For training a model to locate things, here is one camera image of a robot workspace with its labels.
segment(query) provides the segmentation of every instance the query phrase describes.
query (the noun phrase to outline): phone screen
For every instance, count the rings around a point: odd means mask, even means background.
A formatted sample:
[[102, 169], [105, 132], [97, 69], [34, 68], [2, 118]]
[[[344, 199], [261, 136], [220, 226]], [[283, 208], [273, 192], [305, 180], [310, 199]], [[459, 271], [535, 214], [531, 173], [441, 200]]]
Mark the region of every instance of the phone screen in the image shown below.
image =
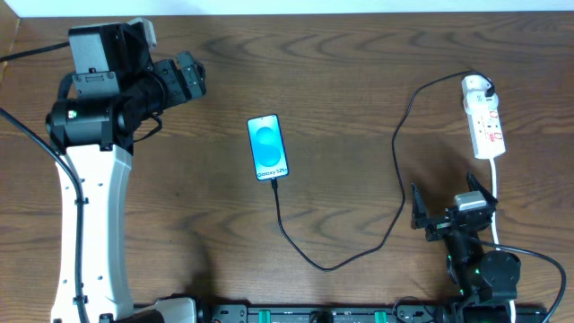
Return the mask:
[[273, 179], [289, 174], [283, 148], [279, 117], [270, 115], [248, 120], [249, 140], [257, 179]]

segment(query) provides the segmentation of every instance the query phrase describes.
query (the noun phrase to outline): black cable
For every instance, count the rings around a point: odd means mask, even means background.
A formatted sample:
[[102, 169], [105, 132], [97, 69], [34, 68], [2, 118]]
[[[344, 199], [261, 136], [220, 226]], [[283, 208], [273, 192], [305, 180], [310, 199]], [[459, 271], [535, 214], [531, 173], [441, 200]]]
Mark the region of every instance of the black cable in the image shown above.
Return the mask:
[[28, 57], [28, 56], [32, 56], [32, 55], [36, 55], [36, 54], [46, 53], [46, 52], [49, 52], [52, 50], [65, 48], [68, 46], [70, 46], [69, 41], [63, 42], [60, 44], [56, 44], [56, 45], [46, 46], [44, 48], [36, 48], [36, 49], [32, 49], [32, 50], [27, 50], [27, 51], [22, 52], [22, 53], [11, 54], [11, 55], [8, 55], [5, 57], [0, 57], [0, 63], [8, 62], [8, 61], [11, 61], [11, 60], [16, 59], [16, 58], [22, 58], [22, 57]]
[[492, 247], [492, 248], [498, 248], [498, 249], [502, 249], [502, 250], [506, 250], [506, 251], [510, 251], [510, 252], [518, 252], [518, 253], [525, 254], [528, 256], [540, 258], [542, 260], [548, 261], [549, 263], [556, 266], [556, 268], [558, 268], [558, 271], [560, 271], [560, 277], [561, 277], [560, 290], [558, 291], [558, 295], [556, 296], [554, 303], [552, 304], [552, 306], [550, 307], [550, 309], [546, 313], [546, 316], [544, 317], [544, 319], [541, 322], [541, 323], [547, 323], [550, 320], [550, 316], [552, 316], [552, 314], [554, 314], [554, 312], [558, 308], [558, 305], [560, 305], [560, 302], [562, 301], [562, 297], [564, 296], [564, 293], [566, 292], [566, 271], [564, 270], [562, 265], [558, 261], [556, 261], [556, 260], [554, 260], [554, 259], [552, 259], [546, 255], [538, 253], [538, 252], [534, 252], [534, 251], [530, 251], [530, 250], [526, 250], [526, 249], [521, 249], [521, 248], [516, 248], [516, 247], [504, 246], [504, 245], [486, 242], [486, 241], [481, 241], [481, 240], [478, 240], [478, 239], [473, 238], [473, 237], [466, 237], [466, 238], [473, 243], [482, 244], [484, 246], [488, 246], [488, 247]]
[[45, 141], [42, 140], [38, 135], [34, 134], [33, 131], [28, 129], [24, 124], [22, 124], [18, 119], [14, 118], [6, 110], [0, 108], [0, 115], [6, 118], [11, 124], [18, 128], [26, 134], [34, 143], [38, 144], [46, 153], [56, 161], [58, 165], [64, 170], [65, 174], [70, 178], [75, 189], [76, 205], [77, 205], [77, 219], [76, 219], [76, 231], [75, 231], [75, 264], [74, 264], [74, 278], [75, 278], [75, 304], [78, 307], [78, 314], [80, 316], [80, 322], [85, 323], [88, 321], [88, 316], [86, 314], [86, 308], [84, 303], [84, 296], [82, 291], [82, 235], [83, 235], [83, 191], [82, 184], [78, 178], [74, 175], [72, 170], [65, 164], [65, 162], [57, 155], [56, 151], [52, 149]]
[[435, 321], [437, 320], [437, 319], [435, 318], [435, 315], [434, 315], [433, 313], [431, 313], [431, 311], [426, 307], [426, 305], [424, 305], [424, 304], [422, 303], [421, 300], [419, 300], [418, 298], [416, 298], [416, 297], [414, 297], [414, 296], [405, 296], [405, 297], [400, 298], [398, 301], [396, 301], [395, 305], [393, 305], [393, 309], [391, 310], [391, 314], [395, 317], [395, 319], [396, 319], [397, 321], [399, 321], [400, 323], [405, 323], [402, 319], [400, 319], [400, 318], [396, 315], [396, 310], [395, 310], [395, 308], [396, 308], [396, 305], [398, 305], [398, 303], [400, 303], [401, 301], [404, 301], [404, 300], [408, 300], [408, 299], [413, 299], [413, 300], [418, 301], [419, 304], [421, 304], [421, 306], [424, 308], [424, 311], [426, 311], [427, 314], [429, 314], [429, 315], [432, 317], [432, 319], [430, 319], [430, 320], [428, 320], [428, 321], [426, 321], [426, 322], [423, 322], [423, 323], [431, 323], [431, 322], [435, 322]]
[[155, 134], [157, 134], [157, 133], [159, 133], [159, 132], [161, 131], [161, 128], [162, 128], [161, 118], [158, 117], [158, 116], [155, 116], [155, 115], [151, 115], [150, 118], [154, 119], [155, 122], [158, 123], [157, 127], [155, 127], [154, 129], [152, 129], [152, 131], [150, 131], [149, 133], [147, 133], [147, 135], [144, 135], [143, 137], [141, 137], [141, 138], [139, 138], [139, 139], [137, 139], [137, 140], [134, 140], [134, 143], [141, 142], [142, 140], [147, 139], [147, 138], [151, 137], [152, 135], [155, 135]]
[[281, 233], [283, 234], [283, 237], [285, 237], [285, 239], [287, 241], [289, 241], [289, 243], [291, 243], [291, 245], [295, 248], [295, 250], [297, 250], [297, 252], [299, 252], [299, 254], [305, 259], [307, 260], [307, 262], [312, 265], [313, 267], [315, 267], [316, 269], [320, 270], [320, 271], [324, 271], [324, 272], [332, 272], [335, 271], [339, 268], [341, 268], [342, 266], [345, 266], [347, 264], [349, 264], [350, 262], [352, 262], [353, 260], [356, 260], [358, 258], [367, 256], [373, 252], [379, 251], [381, 248], [383, 248], [383, 246], [385, 245], [385, 243], [387, 242], [388, 236], [391, 234], [391, 231], [393, 230], [393, 228], [395, 227], [395, 223], [398, 220], [399, 215], [401, 215], [401, 213], [403, 212], [403, 208], [404, 208], [404, 201], [406, 199], [406, 195], [404, 193], [404, 186], [403, 186], [403, 180], [401, 179], [401, 172], [399, 171], [398, 168], [398, 162], [396, 161], [396, 152], [395, 152], [395, 139], [396, 139], [396, 135], [398, 135], [398, 131], [401, 129], [401, 127], [403, 126], [404, 122], [406, 121], [406, 118], [409, 116], [409, 113], [411, 113], [411, 109], [413, 108], [413, 102], [414, 102], [414, 98], [416, 97], [416, 95], [424, 88], [429, 87], [431, 85], [433, 85], [434, 83], [438, 83], [459, 75], [465, 75], [465, 74], [477, 74], [480, 75], [482, 77], [484, 77], [485, 80], [488, 80], [488, 82], [491, 84], [491, 87], [489, 88], [490, 90], [494, 90], [494, 83], [488, 79], [486, 76], [484, 76], [483, 74], [476, 72], [476, 71], [464, 71], [464, 72], [459, 72], [459, 73], [455, 73], [455, 74], [451, 74], [445, 77], [441, 77], [438, 80], [432, 81], [430, 83], [426, 83], [423, 86], [421, 86], [418, 90], [416, 90], [413, 93], [413, 96], [411, 97], [411, 101], [409, 102], [409, 106], [404, 114], [404, 117], [401, 119], [401, 121], [398, 123], [398, 126], [396, 126], [395, 132], [393, 133], [393, 137], [391, 139], [391, 149], [393, 151], [393, 162], [395, 162], [395, 171], [396, 171], [396, 177], [398, 179], [398, 185], [401, 188], [401, 195], [403, 196], [401, 199], [401, 205], [398, 207], [398, 210], [396, 211], [396, 215], [395, 218], [393, 218], [393, 221], [391, 222], [391, 224], [388, 226], [387, 229], [387, 233], [385, 233], [385, 236], [383, 237], [383, 240], [379, 243], [379, 245], [373, 249], [369, 249], [366, 251], [363, 251], [362, 253], [355, 255], [351, 258], [348, 258], [347, 260], [345, 260], [344, 262], [340, 263], [339, 265], [336, 266], [332, 266], [332, 267], [322, 267], [320, 265], [317, 265], [313, 260], [311, 260], [309, 257], [307, 257], [307, 255], [305, 255], [303, 253], [303, 251], [301, 251], [301, 249], [299, 249], [299, 247], [297, 247], [297, 245], [295, 244], [295, 242], [293, 242], [291, 240], [291, 238], [289, 238], [289, 235], [287, 235], [287, 232], [285, 232], [285, 229], [283, 228], [283, 223], [281, 221], [281, 212], [279, 210], [279, 196], [277, 194], [277, 179], [271, 179], [271, 186], [273, 187], [273, 191], [275, 193], [275, 204], [277, 207], [277, 222], [279, 223], [279, 229], [281, 230]]

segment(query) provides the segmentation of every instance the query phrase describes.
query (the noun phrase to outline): white power strip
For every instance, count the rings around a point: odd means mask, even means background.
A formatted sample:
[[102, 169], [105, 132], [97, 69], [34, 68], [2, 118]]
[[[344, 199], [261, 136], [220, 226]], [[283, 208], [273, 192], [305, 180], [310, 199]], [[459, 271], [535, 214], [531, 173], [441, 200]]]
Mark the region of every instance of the white power strip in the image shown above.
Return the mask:
[[479, 75], [465, 77], [462, 82], [474, 157], [488, 160], [506, 152], [499, 119], [499, 97], [494, 93], [486, 97], [490, 82]]

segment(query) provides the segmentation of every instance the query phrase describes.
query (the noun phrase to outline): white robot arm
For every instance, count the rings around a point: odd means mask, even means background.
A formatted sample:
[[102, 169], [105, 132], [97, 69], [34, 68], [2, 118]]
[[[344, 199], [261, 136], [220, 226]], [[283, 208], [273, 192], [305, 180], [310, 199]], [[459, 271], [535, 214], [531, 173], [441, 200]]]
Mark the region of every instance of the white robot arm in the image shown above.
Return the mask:
[[[61, 83], [47, 129], [52, 146], [83, 189], [79, 282], [83, 298], [77, 299], [75, 289], [76, 193], [57, 165], [62, 261], [50, 321], [196, 323], [196, 305], [189, 297], [134, 309], [126, 276], [124, 208], [134, 131], [147, 118], [158, 122], [155, 131], [159, 131], [164, 109], [205, 95], [203, 66], [187, 52], [178, 55], [182, 70], [171, 59], [154, 64], [149, 55], [149, 48], [156, 45], [153, 26], [143, 19], [74, 28], [69, 36], [76, 71]], [[72, 80], [77, 100], [66, 98]], [[78, 315], [78, 301], [84, 315]]]

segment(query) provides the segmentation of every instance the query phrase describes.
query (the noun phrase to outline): wood grain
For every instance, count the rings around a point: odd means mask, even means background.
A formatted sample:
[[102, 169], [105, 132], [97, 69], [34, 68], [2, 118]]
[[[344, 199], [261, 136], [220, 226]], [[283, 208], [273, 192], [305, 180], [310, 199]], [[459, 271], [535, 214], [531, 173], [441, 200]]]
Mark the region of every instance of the wood grain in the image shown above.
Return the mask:
[[[4, 0], [0, 1], [0, 57], [10, 54], [16, 40], [16, 29], [20, 18], [10, 9]], [[0, 82], [6, 63], [0, 63]]]
[[[25, 20], [14, 51], [64, 41], [72, 26], [125, 20]], [[276, 226], [271, 188], [255, 179], [245, 122], [279, 114], [291, 166], [279, 187], [286, 230], [331, 266], [377, 245], [399, 206], [390, 139], [412, 92], [469, 67], [489, 75], [500, 95], [508, 149], [497, 159], [500, 240], [574, 274], [571, 13], [152, 21], [160, 43], [153, 58], [190, 50], [205, 64], [208, 95], [166, 111], [164, 130], [135, 148], [126, 264], [136, 301], [191, 292], [253, 303], [389, 304], [456, 294], [444, 246], [410, 229], [410, 194], [380, 252], [330, 274], [305, 263]], [[44, 116], [72, 70], [68, 49], [14, 61], [0, 105], [47, 138]], [[460, 101], [458, 81], [429, 88], [396, 140], [404, 183], [417, 183], [436, 213], [466, 190], [467, 171], [490, 181], [488, 162], [473, 157]], [[0, 320], [46, 320], [59, 271], [57, 173], [4, 121], [0, 152]], [[549, 307], [557, 271], [521, 260], [518, 302]], [[570, 287], [553, 321], [572, 315]]]

